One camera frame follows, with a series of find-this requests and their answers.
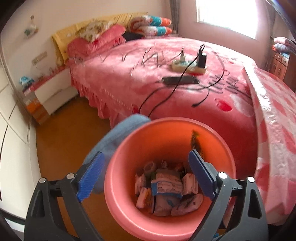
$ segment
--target stacked blankets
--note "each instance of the stacked blankets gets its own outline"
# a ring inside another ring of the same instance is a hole
[[[66,64],[71,65],[75,63],[76,60],[85,61],[113,47],[124,44],[126,40],[122,37],[122,34],[124,34],[125,31],[124,26],[114,24],[92,42],[88,41],[89,39],[80,36],[77,37],[68,44],[67,53],[69,59]]]
[[[167,27],[171,24],[172,21],[168,18],[143,15],[133,18],[128,29],[130,32],[144,36],[163,36],[172,33],[173,30]]]
[[[285,37],[275,38],[274,47],[278,52],[289,52],[296,54],[296,43]]]

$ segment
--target blue towel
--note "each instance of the blue towel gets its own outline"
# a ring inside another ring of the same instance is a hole
[[[104,136],[103,139],[100,140],[98,144],[96,144],[95,147],[86,156],[83,164],[89,163],[98,151],[102,152],[105,156],[105,166],[103,167],[102,172],[96,184],[94,185],[94,193],[98,194],[104,191],[106,170],[110,159],[116,151],[117,147],[131,132],[150,121],[151,120],[144,115],[136,114],[130,116],[129,118],[116,125],[111,131],[109,131],[107,135]]]

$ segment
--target smartphone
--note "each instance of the smartphone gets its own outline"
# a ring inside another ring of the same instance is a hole
[[[174,77],[163,77],[162,82],[165,85],[176,85],[180,80],[180,76]],[[189,85],[189,84],[198,84],[199,80],[195,76],[185,75],[182,77],[181,82],[179,85]]]

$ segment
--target snack packet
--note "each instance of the snack packet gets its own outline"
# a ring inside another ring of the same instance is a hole
[[[151,178],[151,174],[153,172],[155,172],[157,169],[157,166],[156,164],[152,161],[150,163],[147,163],[145,166],[144,166],[144,174],[146,177],[148,178]]]
[[[144,174],[141,176],[138,176],[136,174],[136,183],[135,183],[136,195],[139,195],[142,187],[145,187],[145,186],[146,186],[146,176]]]
[[[139,209],[150,207],[151,202],[152,202],[151,188],[142,188],[137,200],[136,207]]]
[[[162,162],[161,162],[161,168],[162,169],[168,169],[168,163],[165,160],[162,160]]]
[[[183,178],[184,195],[198,194],[198,182],[193,173],[187,173]]]
[[[180,174],[180,177],[182,178],[186,174],[186,168],[184,167],[183,162],[177,162],[173,165],[172,168],[174,171],[178,172]]]
[[[182,201],[178,206],[172,208],[172,216],[182,216],[198,209],[203,202],[203,195],[196,194],[193,197]]]
[[[183,184],[178,172],[168,169],[157,169],[155,178],[151,180],[152,195],[159,194],[174,196],[179,199],[183,196]]]
[[[180,203],[180,199],[174,196],[157,195],[155,198],[155,216],[170,216],[172,208]]]

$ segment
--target wall socket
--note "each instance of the wall socket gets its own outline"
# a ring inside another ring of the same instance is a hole
[[[32,60],[32,65],[36,65],[38,62],[40,62],[42,59],[47,57],[47,51],[39,54],[35,59]]]

